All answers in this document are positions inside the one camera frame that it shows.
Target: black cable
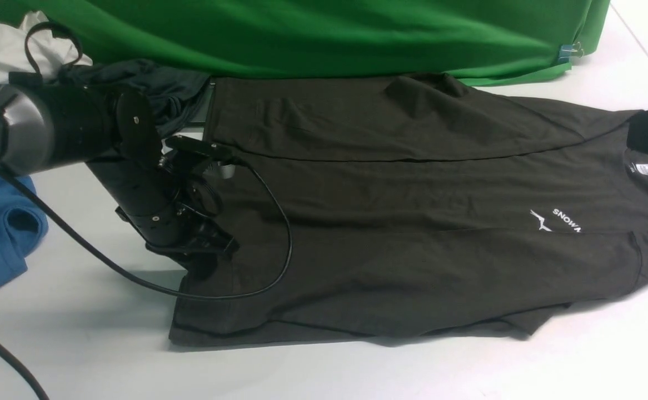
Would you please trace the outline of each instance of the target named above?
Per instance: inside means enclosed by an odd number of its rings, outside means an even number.
[[[55,213],[52,210],[52,208],[50,208],[46,203],[42,202],[42,200],[39,197],[37,197],[37,195],[32,193],[30,189],[27,189],[27,187],[25,187],[25,185],[23,185],[19,180],[15,179],[14,176],[11,175],[11,173],[4,171],[3,169],[0,168],[0,177],[6,180],[7,183],[11,184],[12,187],[17,189],[25,197],[27,197],[38,208],[40,208],[42,212],[46,213],[46,215],[49,216],[50,219],[57,224],[57,226],[62,228],[62,230],[65,231],[65,233],[67,233],[69,237],[73,238],[73,240],[79,243],[80,246],[85,248],[89,253],[91,253],[93,256],[98,258],[101,262],[105,263],[109,268],[114,270],[116,273],[118,273],[121,276],[124,276],[124,278],[126,279],[129,279],[129,281],[139,284],[139,286],[144,286],[144,288],[151,289],[152,291],[156,291],[163,294],[169,294],[169,296],[175,296],[177,298],[189,299],[190,301],[227,301],[228,299],[243,299],[243,298],[256,296],[257,294],[261,294],[261,293],[265,293],[266,291],[269,291],[269,289],[273,288],[276,284],[278,284],[285,276],[289,268],[289,262],[292,258],[292,246],[293,246],[292,227],[289,223],[289,218],[287,218],[287,214],[282,209],[280,203],[277,201],[277,198],[272,193],[272,190],[270,190],[268,185],[265,183],[264,179],[262,179],[260,174],[258,174],[255,171],[255,168],[253,168],[250,165],[250,163],[245,162],[245,160],[241,160],[241,159],[238,159],[237,161],[241,165],[249,169],[253,175],[255,175],[255,178],[263,185],[269,197],[272,199],[273,203],[275,203],[275,206],[277,207],[280,214],[282,215],[285,226],[287,228],[287,253],[279,276],[275,278],[274,281],[272,281],[272,283],[268,284],[268,286],[265,286],[264,288],[258,289],[257,291],[253,291],[253,292],[248,292],[243,294],[227,294],[226,296],[199,296],[199,294],[180,293],[179,291],[174,291],[174,289],[164,288],[164,286],[159,286],[159,284],[151,283],[149,281],[144,281],[144,279],[141,279],[138,276],[133,275],[129,271],[126,271],[124,268],[121,268],[121,266],[119,266],[117,263],[114,263],[114,261],[110,260],[107,256],[101,253],[101,251],[97,250],[93,245],[91,245],[87,240],[85,240],[85,238],[80,236],[79,233],[77,233],[72,228],[72,226],[70,226],[67,222],[65,222],[62,218],[60,218],[60,216],[57,215],[57,213]]]
[[[15,356],[12,355],[11,352],[9,352],[8,349],[6,349],[6,347],[4,347],[2,344],[0,344],[0,357],[4,359],[4,361],[12,367],[12,369],[20,374],[22,379],[25,379],[25,382],[30,385],[39,400],[49,400],[47,393],[45,393],[45,390],[42,389],[40,383],[37,382],[35,376],[33,376],[33,374],[22,364],[22,362],[15,358]]]

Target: dark gray t-shirt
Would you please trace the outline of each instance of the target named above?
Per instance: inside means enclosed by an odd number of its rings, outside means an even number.
[[[631,116],[510,98],[446,75],[219,78],[207,137],[271,187],[290,270],[237,301],[179,299],[175,344],[411,338],[469,326],[531,334],[568,304],[648,283],[648,156]],[[211,182],[242,248],[182,291],[255,291],[286,230],[245,169]]]

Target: green backdrop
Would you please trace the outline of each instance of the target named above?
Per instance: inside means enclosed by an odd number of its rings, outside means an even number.
[[[88,55],[251,78],[447,71],[468,84],[545,81],[561,45],[596,50],[610,0],[0,0],[75,30]]]

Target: dark gray cloth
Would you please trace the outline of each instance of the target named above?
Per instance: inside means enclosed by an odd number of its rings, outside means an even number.
[[[139,89],[153,109],[156,130],[167,137],[184,128],[205,99],[210,76],[200,71],[160,66],[150,60],[130,60],[95,66],[64,66],[60,84],[124,83]]]
[[[609,112],[477,91],[449,76],[215,79],[207,136],[252,164],[293,228],[270,291],[177,301],[174,343],[531,334],[568,304],[648,284],[648,133]],[[241,244],[191,294],[256,291],[286,231],[257,180],[214,180]]]

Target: black sleeve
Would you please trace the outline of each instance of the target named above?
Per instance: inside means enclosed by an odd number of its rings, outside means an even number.
[[[268,157],[313,161],[454,161],[566,147],[634,112],[509,98],[447,75],[216,81],[209,131]]]

